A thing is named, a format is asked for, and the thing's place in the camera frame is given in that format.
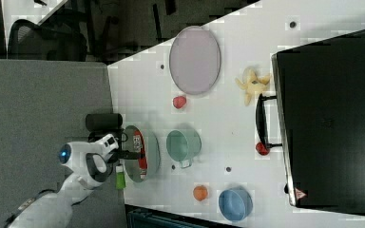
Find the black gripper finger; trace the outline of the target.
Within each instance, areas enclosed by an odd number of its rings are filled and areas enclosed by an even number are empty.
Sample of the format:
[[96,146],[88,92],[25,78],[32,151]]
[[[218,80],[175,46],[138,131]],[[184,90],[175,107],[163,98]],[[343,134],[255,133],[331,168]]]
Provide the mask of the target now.
[[116,153],[118,159],[123,160],[138,160],[141,157],[140,152],[130,152],[130,151],[119,151]]

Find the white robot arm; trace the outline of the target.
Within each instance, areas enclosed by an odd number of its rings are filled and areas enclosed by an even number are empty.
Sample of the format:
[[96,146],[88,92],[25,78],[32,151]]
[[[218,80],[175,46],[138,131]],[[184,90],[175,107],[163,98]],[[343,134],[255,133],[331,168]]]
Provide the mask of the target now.
[[43,190],[26,200],[7,219],[5,228],[66,228],[72,218],[72,207],[107,180],[110,163],[119,159],[137,160],[142,155],[122,150],[119,140],[107,134],[95,142],[68,142],[58,157],[60,164],[71,171],[60,190]]

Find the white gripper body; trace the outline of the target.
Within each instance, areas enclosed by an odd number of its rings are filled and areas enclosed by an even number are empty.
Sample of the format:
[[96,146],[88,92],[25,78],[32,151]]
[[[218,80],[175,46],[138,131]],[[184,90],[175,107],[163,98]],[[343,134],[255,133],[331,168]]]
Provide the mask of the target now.
[[112,134],[106,134],[100,140],[93,142],[92,144],[94,147],[94,152],[101,155],[106,162],[119,148],[119,144]]

